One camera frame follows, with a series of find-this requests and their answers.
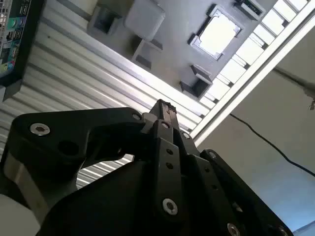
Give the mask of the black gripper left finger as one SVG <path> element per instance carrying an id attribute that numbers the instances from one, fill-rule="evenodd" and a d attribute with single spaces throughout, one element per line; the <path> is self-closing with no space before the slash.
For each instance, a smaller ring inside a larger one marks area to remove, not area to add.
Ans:
<path id="1" fill-rule="evenodd" d="M 159 100 L 144 114 L 123 107 L 16 117 L 0 163 L 4 193 L 43 223 L 60 200 L 80 190 L 81 169 L 125 154 L 147 162 L 154 144 L 172 142 L 171 107 Z"/>

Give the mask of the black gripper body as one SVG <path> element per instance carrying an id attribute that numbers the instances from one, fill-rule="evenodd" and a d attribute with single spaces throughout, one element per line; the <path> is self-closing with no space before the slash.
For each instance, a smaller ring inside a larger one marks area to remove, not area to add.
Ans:
<path id="1" fill-rule="evenodd" d="M 60 200 L 45 217 L 40 236 L 195 236 L 185 206 L 164 202 L 157 168 L 131 162 Z"/>

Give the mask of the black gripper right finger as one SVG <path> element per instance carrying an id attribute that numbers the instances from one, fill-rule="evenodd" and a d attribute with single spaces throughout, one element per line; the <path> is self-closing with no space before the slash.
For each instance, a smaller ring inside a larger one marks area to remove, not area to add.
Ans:
<path id="1" fill-rule="evenodd" d="M 193 236 L 290 236 L 291 230 L 213 150 L 199 152 L 179 130 L 169 109 L 180 151 L 181 172 Z"/>

